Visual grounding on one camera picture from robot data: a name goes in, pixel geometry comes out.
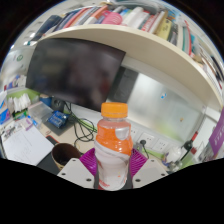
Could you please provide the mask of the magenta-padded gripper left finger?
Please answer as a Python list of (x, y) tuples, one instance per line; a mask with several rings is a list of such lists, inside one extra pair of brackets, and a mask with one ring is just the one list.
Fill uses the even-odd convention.
[(71, 158), (58, 176), (78, 186), (94, 189), (97, 185), (97, 159), (92, 148), (79, 159)]

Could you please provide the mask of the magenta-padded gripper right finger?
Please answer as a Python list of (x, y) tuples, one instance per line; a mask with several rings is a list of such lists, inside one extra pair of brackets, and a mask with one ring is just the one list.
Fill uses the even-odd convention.
[(130, 157), (129, 174), (133, 188), (144, 187), (167, 176), (166, 170), (156, 159), (147, 159), (136, 149), (132, 150)]

